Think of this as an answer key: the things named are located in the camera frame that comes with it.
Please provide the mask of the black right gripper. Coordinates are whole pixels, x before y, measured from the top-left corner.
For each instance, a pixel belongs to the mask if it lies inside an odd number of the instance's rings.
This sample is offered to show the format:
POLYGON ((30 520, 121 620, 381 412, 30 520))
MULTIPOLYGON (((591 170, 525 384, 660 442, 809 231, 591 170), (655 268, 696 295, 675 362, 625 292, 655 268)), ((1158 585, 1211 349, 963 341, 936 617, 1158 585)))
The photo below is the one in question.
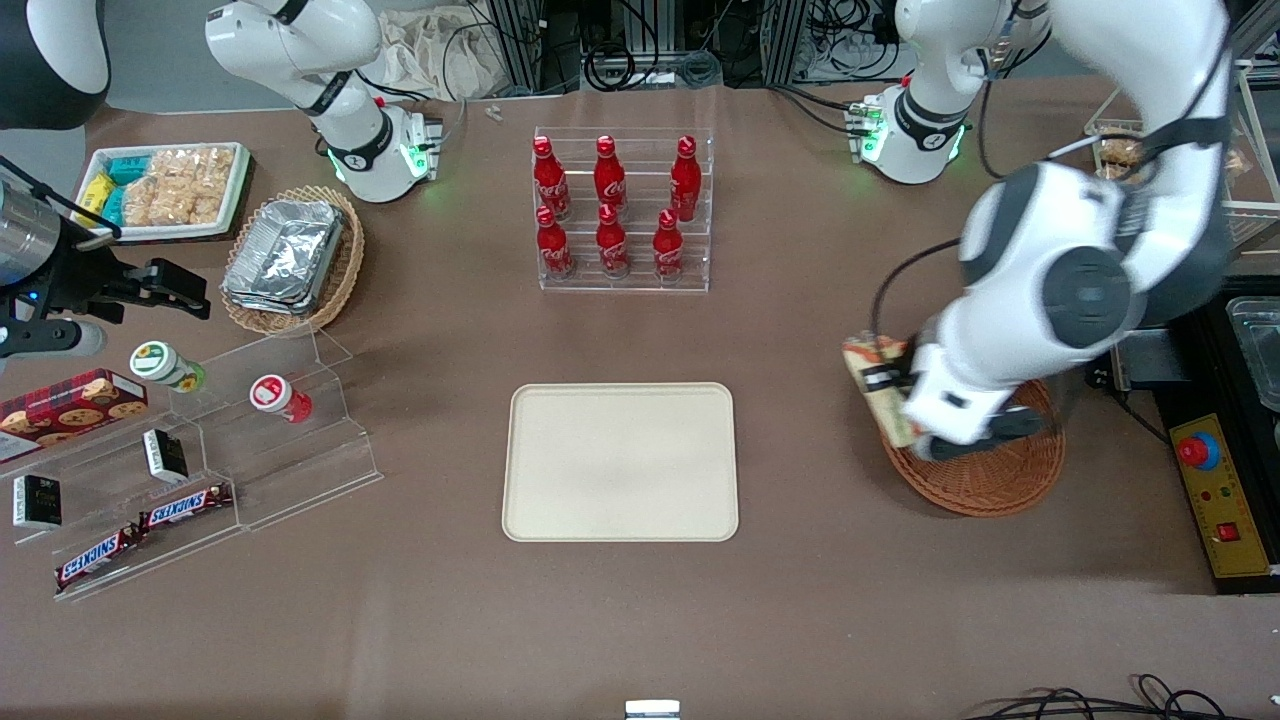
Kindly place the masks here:
POLYGON ((88 231, 79 225, 60 228, 52 255, 29 278, 29 291, 36 295, 33 319, 69 313, 119 325, 124 304, 168 307, 201 322, 210 318, 202 275, 161 258, 134 268, 106 246, 79 250, 78 245, 88 238, 88 231))

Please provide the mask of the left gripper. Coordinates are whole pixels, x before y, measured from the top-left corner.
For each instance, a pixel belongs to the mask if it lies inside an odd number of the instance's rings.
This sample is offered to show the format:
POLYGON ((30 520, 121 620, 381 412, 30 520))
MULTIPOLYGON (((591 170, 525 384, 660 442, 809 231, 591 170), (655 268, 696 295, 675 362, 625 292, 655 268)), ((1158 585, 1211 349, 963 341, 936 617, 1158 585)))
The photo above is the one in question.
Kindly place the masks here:
POLYGON ((950 364, 951 359, 936 342, 918 343, 910 391, 897 368, 868 366, 861 370, 861 392, 908 395, 902 415, 922 433, 954 445, 974 445, 986 436, 989 418, 1011 397, 1012 386, 968 378, 950 364))

